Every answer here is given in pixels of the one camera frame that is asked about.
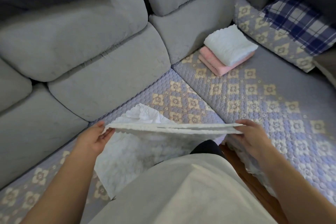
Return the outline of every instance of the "folded towel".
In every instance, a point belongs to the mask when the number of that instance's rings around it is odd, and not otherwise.
[[[227,66],[233,66],[258,48],[258,45],[247,40],[236,25],[213,32],[204,40],[204,44]]]
[[[206,65],[216,76],[222,76],[226,74],[236,66],[248,60],[255,53],[251,52],[247,57],[238,61],[233,66],[226,66],[213,54],[213,52],[208,47],[202,47],[199,52],[201,53],[201,55],[198,56],[199,60],[202,61],[204,65]]]

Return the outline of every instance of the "plaid fabric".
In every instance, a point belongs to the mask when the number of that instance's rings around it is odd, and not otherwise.
[[[320,54],[336,42],[336,29],[304,0],[276,0],[260,15],[271,27],[288,34],[309,55]]]

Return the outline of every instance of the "hand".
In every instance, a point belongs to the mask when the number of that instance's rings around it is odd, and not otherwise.
[[[246,126],[234,127],[243,134],[232,134],[232,136],[258,161],[263,158],[265,152],[274,148],[271,140],[267,137],[264,129],[259,124],[251,120],[236,120],[236,123]]]
[[[78,136],[75,149],[90,150],[96,156],[101,154],[105,145],[110,140],[115,131],[114,128],[109,128],[104,134],[101,135],[101,133],[104,131],[104,128],[104,122],[99,121],[95,125],[86,129]]]

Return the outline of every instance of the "wooden floor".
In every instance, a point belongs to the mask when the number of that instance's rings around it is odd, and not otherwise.
[[[260,201],[260,203],[265,207],[265,209],[271,214],[271,216],[279,224],[289,223],[285,217],[284,212],[281,209],[279,201],[267,192],[265,187],[261,185],[257,178],[247,173],[244,164],[240,161],[237,154],[234,151],[230,150],[226,145],[221,145],[220,147],[224,152],[225,157],[233,166],[239,177],[245,182],[245,184],[249,187],[249,189]]]

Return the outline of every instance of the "forearm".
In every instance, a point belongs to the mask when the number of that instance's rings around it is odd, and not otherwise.
[[[96,155],[74,149],[23,224],[79,223],[89,190]]]
[[[268,149],[259,164],[290,223],[336,223],[336,207],[313,188],[275,148]]]

